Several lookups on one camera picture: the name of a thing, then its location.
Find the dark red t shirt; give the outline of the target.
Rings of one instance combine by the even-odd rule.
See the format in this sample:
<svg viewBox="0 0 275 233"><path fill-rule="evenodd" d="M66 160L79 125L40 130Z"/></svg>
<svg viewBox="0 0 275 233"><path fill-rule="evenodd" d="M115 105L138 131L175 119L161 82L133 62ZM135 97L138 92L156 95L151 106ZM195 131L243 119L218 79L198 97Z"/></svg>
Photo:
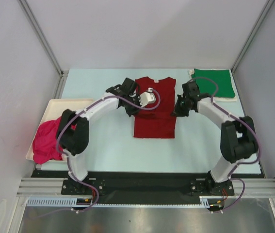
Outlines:
<svg viewBox="0 0 275 233"><path fill-rule="evenodd" d="M171 113L175 105L176 79L171 77L162 80L153 80L142 77L135 80L140 91L145 92L148 88L155 89L161 98L159 106L153 110L140 110L134 118L135 138L163 138L175 137L176 117Z"/></svg>

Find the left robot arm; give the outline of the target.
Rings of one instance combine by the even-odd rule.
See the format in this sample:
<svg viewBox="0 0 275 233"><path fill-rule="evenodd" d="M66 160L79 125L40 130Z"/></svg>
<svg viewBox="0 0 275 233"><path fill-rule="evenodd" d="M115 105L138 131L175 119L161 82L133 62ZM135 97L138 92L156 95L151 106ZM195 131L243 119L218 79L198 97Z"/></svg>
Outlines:
<svg viewBox="0 0 275 233"><path fill-rule="evenodd" d="M56 132L55 148L65 156L69 177L74 181L72 188L79 194L84 194L89 189L89 182L85 179L88 169L82 153L89 144L90 124L112 110L124 107L129 116L139 111L141 106L140 85L125 78L122 84L106 89L101 98L89 106L72 111L66 109L61 115L61 120Z"/></svg>

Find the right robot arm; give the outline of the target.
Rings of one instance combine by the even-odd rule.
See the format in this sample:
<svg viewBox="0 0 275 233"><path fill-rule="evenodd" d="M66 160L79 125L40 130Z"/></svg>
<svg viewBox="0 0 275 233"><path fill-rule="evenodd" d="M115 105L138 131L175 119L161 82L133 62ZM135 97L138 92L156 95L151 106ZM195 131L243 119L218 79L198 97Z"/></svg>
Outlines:
<svg viewBox="0 0 275 233"><path fill-rule="evenodd" d="M236 117L219 106L214 95L201 93L194 79L182 85L183 94L177 95L172 112L176 117L187 117L190 111L202 114L220 130L221 157L215 167L209 171L210 180L206 190L217 195L223 190L223 182L231 177L240 165L251 165L261 157L260 142L251 117Z"/></svg>

